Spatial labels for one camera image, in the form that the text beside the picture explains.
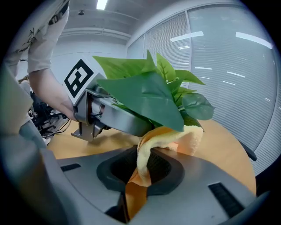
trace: ceiling light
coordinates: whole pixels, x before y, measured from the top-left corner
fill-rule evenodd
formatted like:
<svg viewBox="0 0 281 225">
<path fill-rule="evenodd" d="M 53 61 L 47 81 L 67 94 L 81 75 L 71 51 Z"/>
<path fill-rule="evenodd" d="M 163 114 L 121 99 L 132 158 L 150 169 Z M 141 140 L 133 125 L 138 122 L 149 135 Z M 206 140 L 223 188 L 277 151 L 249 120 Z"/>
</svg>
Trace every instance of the ceiling light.
<svg viewBox="0 0 281 225">
<path fill-rule="evenodd" d="M 230 83 L 230 82 L 226 82 L 226 81 L 223 81 L 224 83 L 229 83 L 229 84 L 232 84 L 232 85 L 236 85 L 236 84 L 234 84 L 234 83 Z"/>
<path fill-rule="evenodd" d="M 173 37 L 173 38 L 170 39 L 170 41 L 174 42 L 174 41 L 184 40 L 184 39 L 187 39 L 187 38 L 190 38 L 190 37 L 197 37 L 197 36 L 204 36 L 204 34 L 203 34 L 202 31 L 197 31 L 197 32 L 193 32 L 193 33 L 186 33 L 184 35 Z"/>
<path fill-rule="evenodd" d="M 249 35 L 249 34 L 246 34 L 246 33 L 240 33 L 240 32 L 236 32 L 235 34 L 236 37 L 240 37 L 242 39 L 246 39 L 246 40 L 250 40 L 250 41 L 253 41 L 253 42 L 256 42 L 258 44 L 262 44 L 270 49 L 273 48 L 273 44 L 269 43 L 268 41 L 264 40 L 264 39 L 261 39 L 259 37 L 256 37 L 256 36 L 253 36 L 253 35 Z"/>
<path fill-rule="evenodd" d="M 97 0 L 97 9 L 104 10 L 108 0 Z"/>
<path fill-rule="evenodd" d="M 210 70 L 212 70 L 212 68 L 208 68 L 208 67 L 195 67 L 195 69 L 210 69 Z"/>
<path fill-rule="evenodd" d="M 227 73 L 230 73 L 230 74 L 237 75 L 237 76 L 240 76 L 240 77 L 244 77 L 244 78 L 245 78 L 245 76 L 240 75 L 240 74 L 238 74 L 238 73 L 233 73 L 233 72 L 229 72 L 229 71 L 227 71 Z"/>
</svg>

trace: orange cloth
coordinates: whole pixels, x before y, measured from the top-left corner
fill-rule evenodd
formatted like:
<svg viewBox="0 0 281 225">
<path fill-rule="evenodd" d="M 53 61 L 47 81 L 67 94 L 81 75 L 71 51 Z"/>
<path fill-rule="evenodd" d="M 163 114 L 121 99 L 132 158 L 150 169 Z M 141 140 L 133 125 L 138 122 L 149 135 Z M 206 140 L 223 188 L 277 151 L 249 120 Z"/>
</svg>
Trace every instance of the orange cloth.
<svg viewBox="0 0 281 225">
<path fill-rule="evenodd" d="M 150 149 L 160 147 L 194 155 L 202 136 L 203 129 L 201 127 L 184 126 L 183 132 L 173 131 L 167 127 L 158 127 L 142 137 L 137 146 L 137 168 L 126 185 L 126 201 L 130 218 L 133 218 L 145 204 L 147 187 L 151 185 L 147 169 Z"/>
</svg>

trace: artificial plant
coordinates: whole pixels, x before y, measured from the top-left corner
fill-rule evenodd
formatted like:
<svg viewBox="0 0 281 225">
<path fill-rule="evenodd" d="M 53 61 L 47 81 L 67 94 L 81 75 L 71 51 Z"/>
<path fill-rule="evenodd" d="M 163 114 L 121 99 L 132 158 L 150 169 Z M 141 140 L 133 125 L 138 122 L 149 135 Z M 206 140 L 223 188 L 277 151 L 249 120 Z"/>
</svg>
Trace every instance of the artificial plant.
<svg viewBox="0 0 281 225">
<path fill-rule="evenodd" d="M 209 120 L 214 107 L 196 90 L 181 87 L 182 82 L 205 85 L 187 70 L 174 70 L 157 53 L 157 66 L 147 51 L 146 59 L 120 59 L 93 56 L 107 80 L 98 84 L 117 100 L 116 106 L 132 111 L 154 126 L 183 131 L 184 125 L 200 126 Z"/>
</svg>

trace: black cable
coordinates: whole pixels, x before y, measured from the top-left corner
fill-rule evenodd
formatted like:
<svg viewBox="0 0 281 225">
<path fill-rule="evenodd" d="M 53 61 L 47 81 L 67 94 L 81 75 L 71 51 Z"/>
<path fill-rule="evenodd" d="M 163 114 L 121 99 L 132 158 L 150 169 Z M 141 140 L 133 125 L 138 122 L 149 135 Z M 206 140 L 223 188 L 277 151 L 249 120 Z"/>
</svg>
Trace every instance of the black cable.
<svg viewBox="0 0 281 225">
<path fill-rule="evenodd" d="M 55 134 L 57 134 L 57 133 L 63 133 L 63 132 L 65 132 L 68 127 L 67 127 L 64 131 L 61 131 L 61 130 L 68 124 L 69 121 L 71 121 L 71 120 L 68 119 L 68 121 L 67 121 L 59 130 L 57 130 L 56 132 L 54 132 L 54 133 L 52 133 L 52 134 L 49 134 L 49 135 L 42 136 L 42 137 L 43 137 L 43 138 L 48 138 L 48 137 L 51 137 L 51 136 L 53 136 L 53 135 L 55 135 Z"/>
<path fill-rule="evenodd" d="M 69 121 L 70 121 L 70 119 L 68 119 L 68 121 L 60 129 L 58 129 L 56 132 L 61 131 L 62 128 L 64 128 Z"/>
</svg>

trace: table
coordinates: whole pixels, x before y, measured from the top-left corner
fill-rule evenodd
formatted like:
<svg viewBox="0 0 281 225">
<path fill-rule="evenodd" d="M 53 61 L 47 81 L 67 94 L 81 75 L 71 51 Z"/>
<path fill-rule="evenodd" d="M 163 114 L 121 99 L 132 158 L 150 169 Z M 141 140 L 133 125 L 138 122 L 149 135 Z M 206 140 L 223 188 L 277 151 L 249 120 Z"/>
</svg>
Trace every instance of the table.
<svg viewBox="0 0 281 225">
<path fill-rule="evenodd" d="M 200 120 L 205 133 L 194 156 L 205 159 L 244 184 L 256 194 L 256 180 L 250 159 L 239 141 L 223 126 L 214 120 Z M 57 159 L 99 154 L 122 147 L 138 144 L 140 137 L 110 129 L 102 131 L 92 142 L 70 135 L 78 129 L 72 121 L 69 128 L 56 134 L 48 149 Z"/>
</svg>

